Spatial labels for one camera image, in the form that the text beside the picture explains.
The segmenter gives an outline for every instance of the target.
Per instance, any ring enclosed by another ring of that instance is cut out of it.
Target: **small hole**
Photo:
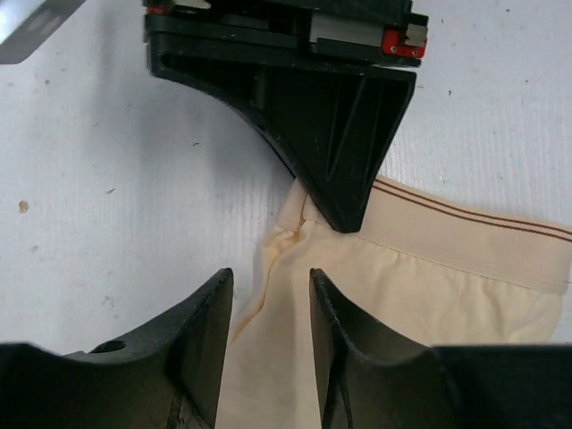
[[[91,353],[111,353],[112,351],[125,349],[125,347],[126,344],[123,341],[113,340],[98,345]]]

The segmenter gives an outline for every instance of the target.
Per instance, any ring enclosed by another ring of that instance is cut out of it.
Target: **black plastic bracket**
[[[232,272],[222,270],[88,354],[1,345],[0,427],[215,427],[231,305]]]
[[[320,270],[309,299],[323,429],[572,427],[570,346],[427,348]],[[232,274],[222,270],[91,353],[0,345],[0,427],[212,429],[231,303]]]
[[[384,67],[420,64],[382,52],[384,25],[388,16],[399,19],[393,27],[405,29],[412,21],[426,25],[426,17],[410,13],[411,2],[374,2],[391,7],[369,17],[377,24],[367,27],[373,36],[365,34],[360,44],[318,37],[316,10],[300,2],[211,1],[208,11],[154,3],[147,1],[153,13],[145,21],[150,71],[233,107],[301,180],[336,231],[359,231],[415,89],[414,73]],[[320,25],[346,29],[356,25],[348,20],[364,19],[359,2],[339,3],[350,18],[340,23],[327,15]],[[379,44],[371,46],[376,31]]]
[[[427,348],[310,276],[323,429],[572,427],[570,346]]]

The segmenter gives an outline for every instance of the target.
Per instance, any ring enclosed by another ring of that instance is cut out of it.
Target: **white surface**
[[[383,172],[572,224],[571,3],[415,10],[431,17],[428,54]],[[0,341],[91,349],[219,267],[234,268],[239,302],[255,282],[291,178],[225,106],[147,75],[142,13],[90,0],[28,61],[0,68]],[[555,339],[572,341],[571,294]]]

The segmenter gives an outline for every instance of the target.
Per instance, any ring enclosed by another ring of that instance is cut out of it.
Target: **stain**
[[[18,203],[18,208],[20,209],[20,214],[24,214],[29,210],[29,203],[28,201],[22,200]]]
[[[111,308],[115,308],[115,303],[114,303],[114,299],[111,298],[109,295],[105,295],[104,296],[104,300],[101,303],[102,306],[104,305],[108,305]]]

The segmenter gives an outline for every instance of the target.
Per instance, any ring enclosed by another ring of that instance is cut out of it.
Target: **brown stripe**
[[[472,218],[472,217],[465,217],[465,216],[461,216],[460,214],[453,214],[451,212],[448,212],[446,210],[441,210],[440,208],[437,207],[433,207],[433,206],[429,206],[427,204],[424,203],[420,203],[419,201],[415,201],[414,199],[409,199],[407,197],[404,197],[402,195],[399,194],[394,194],[393,192],[389,192],[387,189],[383,189],[383,188],[378,188],[374,185],[374,189],[380,190],[381,192],[385,192],[386,194],[389,195],[393,195],[396,198],[400,198],[400,199],[404,199],[405,201],[408,201],[410,203],[413,204],[417,204],[418,206],[423,206],[426,208],[429,208],[431,210],[435,210],[436,212],[440,212],[443,213],[445,215],[449,215],[449,216],[453,216],[453,217],[457,217],[458,219],[463,219],[464,221],[469,221],[469,222],[475,222],[475,223],[482,223],[484,225],[490,225],[490,226],[496,226],[497,228],[504,228],[506,230],[514,230],[514,231],[522,231],[522,232],[531,232],[532,234],[538,234],[538,235],[544,235],[546,237],[552,237],[554,239],[558,239],[558,240],[564,240],[567,241],[568,243],[572,243],[572,239],[568,239],[568,238],[564,238],[564,237],[560,237],[559,235],[554,235],[554,234],[549,234],[548,232],[540,232],[540,231],[535,231],[535,230],[528,230],[526,228],[518,228],[516,226],[508,226],[508,225],[502,225],[502,224],[498,224],[498,223],[492,223],[492,222],[485,222],[485,221],[480,221],[478,219]]]
[[[434,200],[434,199],[431,199],[431,198],[428,198],[428,197],[424,197],[424,196],[422,196],[422,195],[418,195],[418,194],[416,194],[415,192],[410,192],[410,191],[408,191],[408,190],[404,190],[404,189],[399,188],[399,187],[397,187],[397,186],[390,185],[389,183],[386,183],[385,181],[380,181],[379,179],[375,179],[375,181],[378,182],[378,183],[380,183],[380,184],[382,184],[382,185],[385,185],[385,186],[388,186],[388,187],[393,188],[393,189],[395,189],[395,190],[398,190],[399,192],[403,192],[403,193],[405,193],[405,194],[408,194],[408,195],[410,195],[410,196],[412,196],[412,197],[424,199],[425,201],[429,201],[429,202],[434,203],[434,204],[436,204],[436,205],[438,205],[438,206],[447,207],[447,208],[450,208],[451,210],[456,210],[456,211],[458,211],[458,212],[465,213],[466,215],[480,216],[480,217],[484,217],[484,218],[486,218],[486,219],[493,219],[494,221],[503,221],[503,222],[518,223],[518,224],[521,224],[521,225],[534,226],[534,227],[537,227],[537,228],[543,228],[543,229],[545,229],[545,230],[552,230],[552,231],[557,231],[557,232],[563,232],[563,233],[565,233],[565,234],[567,234],[567,235],[571,235],[571,236],[572,236],[572,231],[569,231],[569,230],[564,230],[564,229],[561,229],[561,228],[556,228],[556,227],[550,226],[550,225],[543,225],[543,224],[541,224],[541,223],[534,223],[534,222],[527,222],[527,221],[517,221],[517,220],[514,220],[514,219],[507,219],[506,217],[492,216],[492,215],[489,215],[489,214],[482,214],[482,213],[478,213],[478,212],[472,212],[472,211],[470,211],[470,210],[464,210],[464,209],[462,209],[462,208],[458,208],[458,207],[455,207],[455,206],[450,206],[449,204],[442,203],[441,201],[436,201],[436,200]]]

